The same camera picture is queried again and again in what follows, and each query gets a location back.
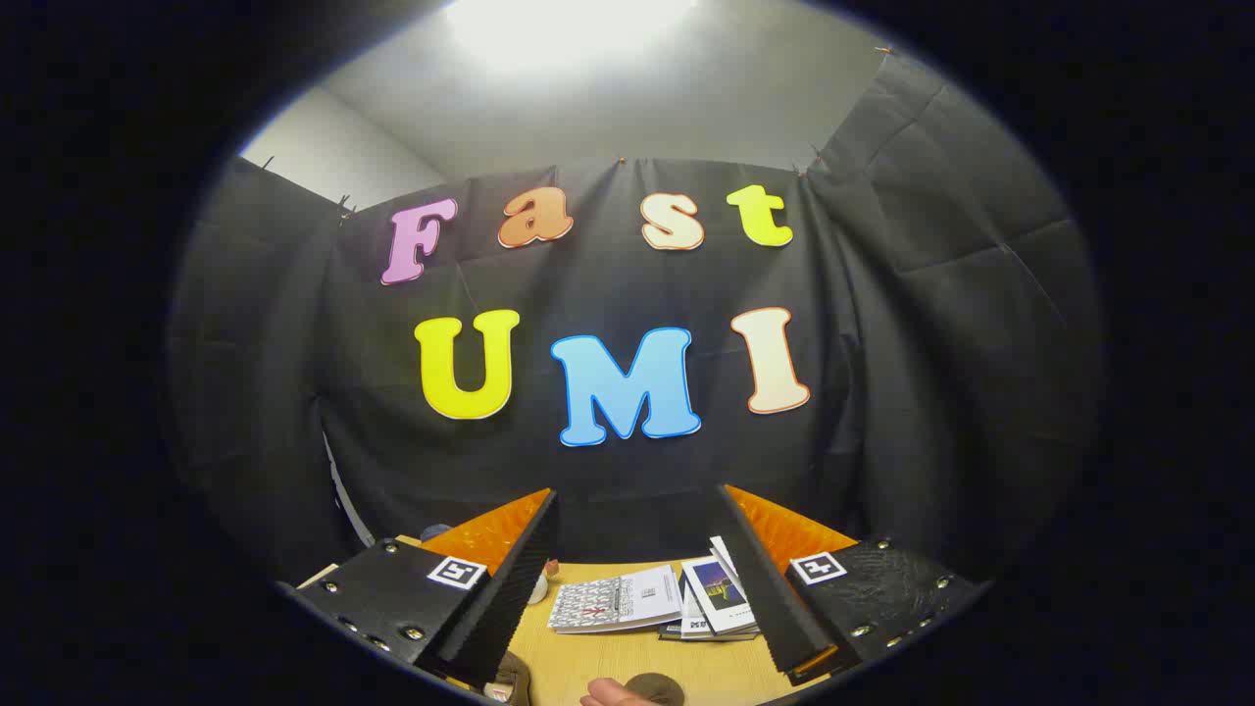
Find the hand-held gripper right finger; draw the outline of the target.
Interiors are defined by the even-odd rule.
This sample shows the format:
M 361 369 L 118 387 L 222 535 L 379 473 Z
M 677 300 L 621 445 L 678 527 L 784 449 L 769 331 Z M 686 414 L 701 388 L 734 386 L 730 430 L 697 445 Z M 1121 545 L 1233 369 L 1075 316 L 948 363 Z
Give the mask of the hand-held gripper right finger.
M 740 591 L 793 686 L 897 655 L 989 589 L 887 535 L 852 539 L 738 487 L 717 499 Z

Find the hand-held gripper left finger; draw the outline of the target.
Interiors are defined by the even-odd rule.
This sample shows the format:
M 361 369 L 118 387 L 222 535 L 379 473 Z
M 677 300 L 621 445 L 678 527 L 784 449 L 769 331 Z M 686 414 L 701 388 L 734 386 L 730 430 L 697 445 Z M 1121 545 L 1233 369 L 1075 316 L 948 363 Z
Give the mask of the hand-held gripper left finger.
M 382 661 L 479 687 L 496 678 L 557 535 L 556 492 L 541 488 L 430 540 L 376 540 L 279 593 Z

